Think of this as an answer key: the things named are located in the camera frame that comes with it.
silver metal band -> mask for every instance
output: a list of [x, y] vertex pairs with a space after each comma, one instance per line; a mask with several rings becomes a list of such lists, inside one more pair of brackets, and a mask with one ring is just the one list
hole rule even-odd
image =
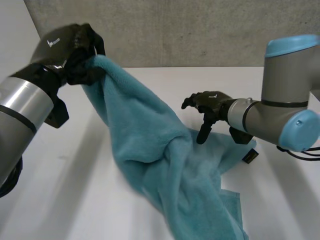
[[0, 105], [27, 118], [37, 130], [54, 108], [41, 88], [17, 77], [7, 77], [0, 84]]
[[229, 108], [228, 122], [231, 127], [238, 129], [242, 132], [247, 132], [243, 125], [243, 118], [247, 108], [256, 101], [252, 98], [239, 98]]

black cable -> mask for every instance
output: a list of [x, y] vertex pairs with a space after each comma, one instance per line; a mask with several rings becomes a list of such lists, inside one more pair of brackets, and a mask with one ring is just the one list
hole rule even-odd
[[18, 183], [21, 171], [23, 168], [22, 157], [15, 165], [14, 169], [11, 171], [9, 176], [6, 178], [2, 186], [0, 187], [0, 198], [4, 197], [8, 193], [10, 193]]
[[306, 152], [319, 151], [319, 150], [320, 150], [320, 146], [309, 148], [308, 150], [306, 150]]
[[312, 158], [312, 157], [303, 157], [303, 156], [295, 155], [294, 153], [292, 153], [292, 152], [290, 152], [290, 151], [287, 151], [287, 153], [288, 153], [290, 156], [295, 157], [296, 159], [300, 159], [300, 160], [304, 160], [304, 161], [309, 161], [309, 162], [320, 161], [320, 157], [315, 157], [315, 158]]
[[320, 157], [320, 154], [313, 154], [313, 153], [309, 153], [309, 152], [305, 152], [305, 151], [303, 151], [302, 153], [305, 155], [308, 155], [308, 156], [312, 156], [312, 157]]
[[[276, 146], [276, 148], [278, 150], [280, 150], [281, 152], [284, 152], [284, 153], [287, 153], [289, 154], [290, 156], [296, 158], [296, 159], [300, 159], [300, 160], [304, 160], [304, 161], [309, 161], [309, 162], [316, 162], [316, 161], [320, 161], [320, 157], [317, 157], [317, 154], [311, 154], [311, 153], [308, 153], [308, 152], [302, 152], [306, 155], [309, 155], [309, 156], [315, 156], [314, 158], [313, 157], [303, 157], [303, 156], [298, 156], [294, 153], [292, 153], [291, 151], [289, 150], [286, 150], [286, 149], [283, 149], [282, 147], [279, 147], [279, 146]], [[307, 151], [316, 151], [316, 150], [312, 150], [312, 149], [317, 149], [317, 147], [314, 147], [314, 148], [309, 148]]]

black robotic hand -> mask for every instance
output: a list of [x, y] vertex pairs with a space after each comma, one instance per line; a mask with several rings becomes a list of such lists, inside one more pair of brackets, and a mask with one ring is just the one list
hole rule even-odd
[[[196, 138], [198, 144], [205, 143], [211, 132], [212, 125], [217, 121], [226, 121], [228, 123], [228, 111], [235, 100], [220, 91], [198, 92], [184, 100], [181, 106], [182, 109], [191, 106], [196, 108], [199, 113], [204, 114], [203, 124]], [[248, 144], [253, 137], [233, 127], [229, 128], [229, 132], [237, 144]]]
[[63, 26], [44, 35], [30, 64], [11, 77], [33, 83], [51, 98], [54, 107], [45, 123], [60, 128], [69, 114], [58, 90], [66, 83], [92, 85], [103, 79], [105, 70], [86, 67], [86, 61], [96, 54], [106, 54], [104, 41], [89, 24]]
[[106, 54], [102, 37], [88, 23], [72, 24], [43, 36], [31, 63], [41, 64], [55, 72], [61, 86], [66, 83], [91, 85], [105, 75], [100, 67], [87, 69], [85, 66], [86, 60], [96, 54]]

towel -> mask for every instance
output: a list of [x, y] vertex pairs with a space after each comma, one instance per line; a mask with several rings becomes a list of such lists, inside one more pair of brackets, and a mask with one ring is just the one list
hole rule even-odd
[[112, 154], [128, 183], [165, 217], [176, 240], [245, 240], [239, 194], [221, 190], [221, 174], [255, 146], [213, 133], [196, 144], [151, 90], [105, 56], [90, 59], [105, 79], [84, 91], [109, 127]]

robotic arm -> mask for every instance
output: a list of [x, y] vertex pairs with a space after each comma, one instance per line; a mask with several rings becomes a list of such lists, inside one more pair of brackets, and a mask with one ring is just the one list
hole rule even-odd
[[28, 66], [1, 82], [0, 197], [16, 185], [22, 154], [41, 125], [59, 128], [69, 119], [59, 88], [91, 85], [105, 75], [85, 66], [96, 53], [105, 55], [104, 42], [89, 24], [61, 27], [41, 39]]
[[[226, 121], [238, 144], [256, 136], [287, 150], [310, 148], [320, 135], [320, 118], [307, 109], [310, 91], [320, 100], [319, 45], [317, 35], [269, 42], [261, 101], [232, 99], [219, 91], [186, 98], [183, 109], [204, 113], [197, 142], [206, 141], [216, 121]], [[69, 119], [59, 88], [91, 85], [106, 74], [99, 67], [86, 68], [95, 54], [105, 55], [104, 42], [89, 24], [61, 27], [41, 39], [28, 66], [0, 83], [0, 197], [16, 185], [22, 154], [41, 125], [59, 128]]]
[[232, 99], [218, 91], [191, 95], [182, 104], [204, 113], [197, 142], [203, 144], [216, 121], [226, 121], [238, 144], [253, 136], [285, 151], [308, 150], [320, 135], [320, 117], [307, 109], [312, 92], [320, 101], [320, 36], [272, 40], [265, 53], [261, 101]]

